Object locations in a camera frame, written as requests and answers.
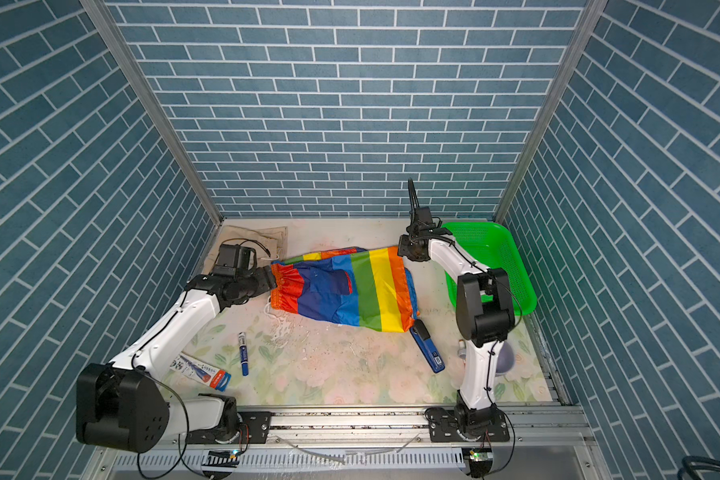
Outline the beige shorts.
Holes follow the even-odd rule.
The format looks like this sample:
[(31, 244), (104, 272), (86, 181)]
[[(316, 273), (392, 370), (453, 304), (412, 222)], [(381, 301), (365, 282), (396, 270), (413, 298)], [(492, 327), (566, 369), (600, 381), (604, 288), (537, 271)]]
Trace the beige shorts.
[(287, 253), (288, 233), (286, 227), (249, 229), (236, 225), (223, 225), (206, 257), (204, 268), (209, 270), (214, 264), (222, 245), (242, 244), (253, 248), (259, 263), (268, 264), (273, 260), (283, 260)]

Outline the multicolour shorts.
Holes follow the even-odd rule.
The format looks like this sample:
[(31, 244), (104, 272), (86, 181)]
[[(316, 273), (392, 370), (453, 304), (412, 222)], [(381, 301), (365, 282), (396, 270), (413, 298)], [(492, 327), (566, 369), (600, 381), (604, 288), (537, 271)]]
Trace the multicolour shorts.
[(409, 331), (417, 317), (415, 287), (396, 246), (320, 251), (271, 264), (277, 287), (270, 305), (313, 320)]

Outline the green plastic basket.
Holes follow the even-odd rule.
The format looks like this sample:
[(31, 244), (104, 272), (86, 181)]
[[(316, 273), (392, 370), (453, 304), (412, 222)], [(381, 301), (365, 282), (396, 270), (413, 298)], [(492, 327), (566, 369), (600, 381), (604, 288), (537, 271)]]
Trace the green plastic basket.
[(489, 269), (503, 269), (514, 295), (515, 313), (522, 317), (532, 314), (537, 295), (510, 231), (493, 222), (453, 221), (443, 225), (452, 232), (465, 253)]

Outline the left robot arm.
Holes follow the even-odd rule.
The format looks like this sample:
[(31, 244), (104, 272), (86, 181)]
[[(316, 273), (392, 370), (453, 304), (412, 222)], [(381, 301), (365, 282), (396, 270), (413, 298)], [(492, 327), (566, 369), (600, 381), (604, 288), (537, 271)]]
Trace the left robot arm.
[(192, 278), (147, 332), (76, 382), (76, 438), (87, 445), (145, 453), (166, 436), (199, 432), (227, 443), (239, 435), (236, 402), (219, 395), (166, 399), (160, 381), (190, 340), (222, 310), (276, 287), (270, 267), (223, 269)]

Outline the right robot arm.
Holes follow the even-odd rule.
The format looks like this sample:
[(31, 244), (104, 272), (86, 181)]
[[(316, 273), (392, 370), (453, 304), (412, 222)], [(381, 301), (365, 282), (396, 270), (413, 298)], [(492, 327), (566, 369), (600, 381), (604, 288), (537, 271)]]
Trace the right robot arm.
[(508, 274), (480, 263), (445, 234), (403, 234), (398, 255), (413, 262), (434, 261), (456, 284), (456, 323), (465, 341), (466, 361), (454, 416), (463, 435), (481, 435), (499, 420), (498, 357), (516, 326)]

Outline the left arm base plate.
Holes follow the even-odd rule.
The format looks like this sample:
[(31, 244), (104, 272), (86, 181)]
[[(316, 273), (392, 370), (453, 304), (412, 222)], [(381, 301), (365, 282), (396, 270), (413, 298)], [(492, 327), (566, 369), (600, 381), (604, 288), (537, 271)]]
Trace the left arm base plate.
[(243, 411), (225, 414), (214, 433), (219, 444), (238, 443), (264, 444), (271, 426), (272, 413), (269, 411)]

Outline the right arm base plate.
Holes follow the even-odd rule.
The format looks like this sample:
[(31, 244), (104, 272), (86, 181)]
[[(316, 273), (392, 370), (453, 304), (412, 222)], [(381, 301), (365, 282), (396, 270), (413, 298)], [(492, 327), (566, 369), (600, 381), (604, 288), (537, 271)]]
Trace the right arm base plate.
[(430, 407), (424, 418), (433, 443), (455, 442), (508, 442), (509, 425), (498, 408), (482, 410), (457, 406), (454, 410)]

